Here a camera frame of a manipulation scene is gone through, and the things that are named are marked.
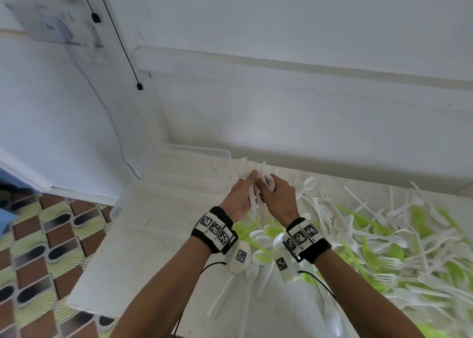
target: hand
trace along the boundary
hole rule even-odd
[[[238,180],[225,200],[219,205],[233,222],[242,220],[250,210],[249,190],[257,179],[258,172],[253,170],[246,180]]]
[[[256,185],[261,192],[264,203],[268,206],[271,215],[287,228],[291,222],[299,217],[299,211],[296,204],[296,189],[289,183],[274,174],[271,174],[276,184],[274,192],[269,191],[262,181],[257,181]]]

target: person's right hand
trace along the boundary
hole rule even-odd
[[[299,211],[296,205],[296,189],[280,177],[271,174],[276,184],[274,192],[269,191],[263,181],[259,180],[256,185],[261,192],[264,203],[268,206],[271,215],[287,228],[291,222],[299,217]]]

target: black hanging cord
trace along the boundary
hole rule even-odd
[[[314,276],[312,273],[310,272],[307,272],[307,271],[297,271],[297,273],[307,273],[308,275],[311,275],[313,278],[315,278],[317,281],[319,281],[319,283],[328,291],[328,293],[330,293],[332,295],[332,297],[334,298],[334,300],[337,301],[337,299],[335,298],[334,294],[332,293],[332,291],[330,289],[328,289],[328,287],[326,285],[323,284],[323,282],[318,279],[316,276]]]
[[[214,263],[210,263],[208,266],[204,267],[204,269],[202,270],[201,274],[204,273],[204,271],[205,271],[207,268],[209,268],[210,266],[213,266],[213,265],[226,265],[226,264],[227,264],[226,262],[214,262]],[[179,323],[181,323],[182,314],[181,314],[181,317],[179,318],[179,321],[177,322],[176,328],[174,329],[173,338],[176,337],[177,329],[179,328]]]
[[[98,14],[96,12],[94,12],[94,10],[92,9],[92,6],[90,5],[90,2],[89,0],[86,0],[87,1],[87,4],[89,5],[90,7],[90,10],[92,11],[92,20],[94,21],[94,23],[101,23],[101,19],[100,17],[98,16]],[[121,42],[121,38],[120,38],[120,35],[118,34],[118,30],[117,30],[117,27],[115,26],[115,23],[114,23],[114,20],[112,18],[112,15],[110,14],[110,11],[108,10],[108,6],[107,6],[107,3],[105,2],[105,0],[102,0],[103,1],[103,4],[105,6],[105,9],[107,9],[107,13],[108,13],[108,16],[110,17],[110,20],[112,21],[112,24],[114,26],[114,29],[115,29],[115,32],[117,33],[117,37],[118,37],[118,40],[120,41],[120,44],[121,44],[121,48],[123,49],[123,51],[125,52],[125,55],[126,55],[126,58],[128,60],[128,63],[130,63],[130,66],[132,67],[132,70],[133,70],[133,74],[135,75],[135,79],[136,79],[136,88],[138,90],[143,90],[143,85],[139,82],[138,80],[138,77],[136,75],[136,72],[135,72],[135,68],[133,67],[132,65],[132,62],[130,61],[130,58],[128,57],[128,54],[125,50],[125,46],[123,45],[123,43]]]

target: wrist strap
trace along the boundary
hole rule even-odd
[[[233,221],[225,211],[215,206],[195,224],[191,236],[202,240],[212,253],[226,254],[238,239],[232,226]]]
[[[288,226],[283,244],[297,262],[305,259],[314,263],[317,257],[332,248],[315,226],[303,217],[297,218]]]

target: forearm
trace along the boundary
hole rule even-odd
[[[334,251],[314,262],[361,338],[421,338],[416,325]]]
[[[210,253],[200,239],[190,237],[133,299],[111,338],[169,337]]]

